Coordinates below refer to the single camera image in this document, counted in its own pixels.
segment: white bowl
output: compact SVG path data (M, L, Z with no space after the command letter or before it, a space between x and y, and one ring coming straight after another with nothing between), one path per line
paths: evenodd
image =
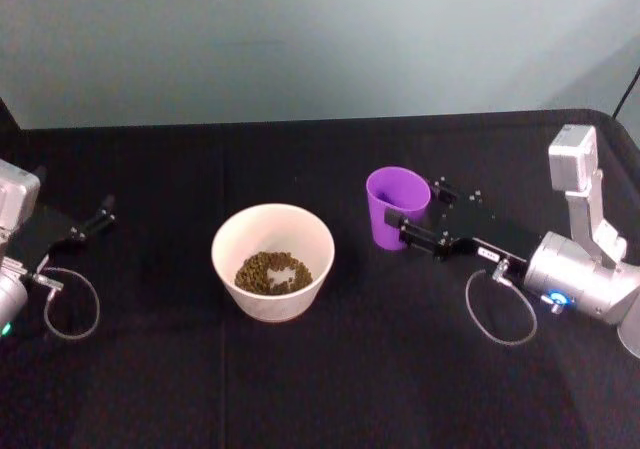
M260 251L290 252L304 263L313 282L280 296L240 289L235 276L246 259ZM211 246L213 267L238 306L264 322L282 322L306 311L322 286L335 255L331 232L317 216L288 204L261 204L229 218Z

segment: black tablecloth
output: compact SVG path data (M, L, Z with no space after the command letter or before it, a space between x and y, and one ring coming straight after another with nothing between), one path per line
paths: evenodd
M640 447L640 362L615 328L535 304L535 339L498 346L464 304L478 261L371 241L364 182L384 165L569 235L547 159L565 123L597 126L605 215L639 263L640 157L593 111L21 134L4 155L46 165L41 202L82 218L112 192L119 221L52 261L96 285L97 332L46 334L34 293L0 340L0 447ZM210 259L220 224L263 202L309 209L336 243L314 304L278 325L245 316ZM526 321L503 295L484 303Z

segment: table surface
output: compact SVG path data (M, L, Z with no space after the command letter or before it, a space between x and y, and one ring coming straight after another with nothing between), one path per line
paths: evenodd
M119 222L52 261L95 284L96 333L43 334L34 293L0 341L0 446L638 447L640 361L615 328L534 304L535 339L498 346L464 304L477 260L371 241L364 182L384 165L446 176L525 228L569 235L547 159L565 123L597 126L605 216L640 262L640 156L594 111L21 134L5 158L47 166L42 203L83 218L112 192ZM221 223L263 202L309 209L336 243L314 304L279 325L245 316L210 259ZM480 302L497 329L526 324L501 291Z

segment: blue led light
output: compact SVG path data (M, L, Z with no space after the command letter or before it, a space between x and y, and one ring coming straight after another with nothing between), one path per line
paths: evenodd
M569 299L567 296L562 294L561 292L552 292L549 294L549 297L553 302L560 306L564 306L565 304L569 304Z

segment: gray cable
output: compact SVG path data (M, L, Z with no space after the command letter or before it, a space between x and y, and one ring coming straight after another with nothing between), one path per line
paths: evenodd
M64 334L63 332L60 332L55 327L53 327L53 324L51 324L51 321L49 320L49 308L51 306L51 302L54 300L55 295L57 293L56 290L52 290L49 293L49 297L47 297L46 304L44 305L44 323L47 325L47 327L53 334L67 341L79 341L81 339L89 337L91 333L96 330L96 327L98 327L98 322L100 321L100 298L98 297L98 292L96 291L96 288L93 287L93 284L91 284L91 282L89 282L89 280L86 277L84 277L82 274L72 271L70 269L65 269L63 267L45 267L42 270L42 272L44 271L51 271L51 272L70 274L72 276L76 276L89 287L89 290L93 294L93 297L96 301L96 320L93 322L93 325L81 334Z
M504 284L505 286L507 286L513 292L515 292L518 295L518 297L522 300L522 302L524 302L525 306L527 307L527 309L531 313L531 320L532 320L531 332L529 334L527 334L527 336L525 336L523 339L520 339L518 341L505 341L504 339L499 339L496 336L494 336L493 334L491 334L480 323L480 321L476 317L475 313L473 312L473 309L471 308L471 302L469 300L469 288L471 287L471 282L476 277L478 277L479 275L481 275L483 273L486 273L486 271L484 269L481 269L481 270L476 271L473 274L471 274L471 277L469 277L469 280L467 281L467 285L466 285L466 287L464 289L464 297L465 297L465 299L467 301L467 310L469 311L469 315L473 319L473 322L475 322L476 326L478 326L480 328L480 330L484 333L485 336L487 336L489 339L491 339L493 342L495 342L497 344L502 344L503 346L519 346L520 344L524 344L526 342L529 342L533 338L533 336L536 335L536 332L538 331L538 318L536 317L536 313L533 310L533 306L531 305L531 303L522 294L522 292L520 292L520 290L511 281L509 281L508 279L502 279L501 283Z

